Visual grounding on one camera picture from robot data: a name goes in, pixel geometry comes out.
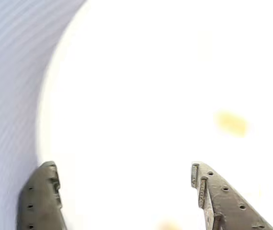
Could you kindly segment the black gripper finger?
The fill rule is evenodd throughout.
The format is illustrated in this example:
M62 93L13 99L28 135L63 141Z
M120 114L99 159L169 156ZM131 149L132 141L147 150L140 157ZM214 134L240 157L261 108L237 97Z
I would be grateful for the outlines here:
M66 230L57 166L46 161L36 168L19 193L16 229Z
M191 186L197 190L207 230L273 230L220 174L203 162L191 166Z

